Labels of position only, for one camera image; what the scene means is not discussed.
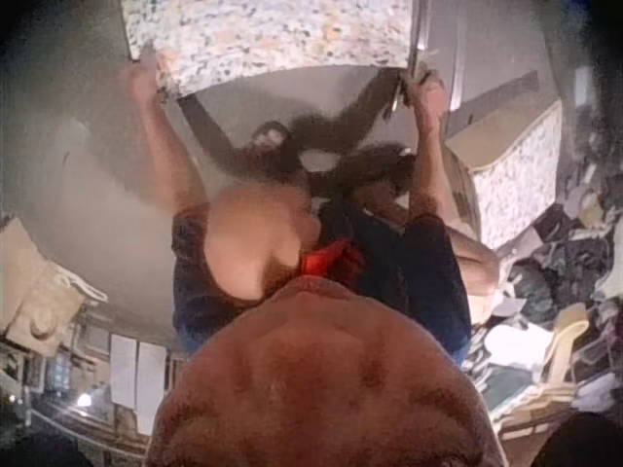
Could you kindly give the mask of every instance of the clothing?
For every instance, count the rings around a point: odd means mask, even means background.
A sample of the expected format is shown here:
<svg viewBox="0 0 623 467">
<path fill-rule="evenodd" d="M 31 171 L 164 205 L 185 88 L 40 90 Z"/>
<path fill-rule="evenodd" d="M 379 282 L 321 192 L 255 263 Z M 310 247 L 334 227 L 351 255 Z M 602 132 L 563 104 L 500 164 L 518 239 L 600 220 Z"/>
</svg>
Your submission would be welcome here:
<svg viewBox="0 0 623 467">
<path fill-rule="evenodd" d="M 318 217 L 319 248 L 348 239 L 364 267 L 349 287 L 419 322 L 460 363 L 469 346 L 467 296 L 450 239 L 441 219 L 425 215 L 400 234 L 345 201 L 325 203 Z M 202 251 L 207 212 L 195 209 L 173 220 L 177 257 L 173 325 L 190 353 L 257 304 L 227 297 L 215 284 Z"/>
</svg>

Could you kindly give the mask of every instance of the person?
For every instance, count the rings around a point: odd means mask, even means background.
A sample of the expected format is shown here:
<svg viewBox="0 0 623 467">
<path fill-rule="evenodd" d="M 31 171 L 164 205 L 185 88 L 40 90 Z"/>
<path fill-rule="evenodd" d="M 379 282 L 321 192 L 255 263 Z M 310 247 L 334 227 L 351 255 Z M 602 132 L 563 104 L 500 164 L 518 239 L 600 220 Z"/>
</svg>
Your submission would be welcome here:
<svg viewBox="0 0 623 467">
<path fill-rule="evenodd" d="M 173 217 L 173 321 L 192 358 L 161 404 L 147 464 L 502 465 L 457 366 L 471 331 L 465 289 L 488 294 L 497 275 L 493 253 L 444 224 L 456 208 L 437 75 L 407 82 L 419 132 L 409 209 L 380 180 L 314 216 L 277 124 L 243 152 L 278 176 L 208 203 L 158 98 L 156 63 L 133 64 L 128 83 L 156 200 Z"/>
</svg>

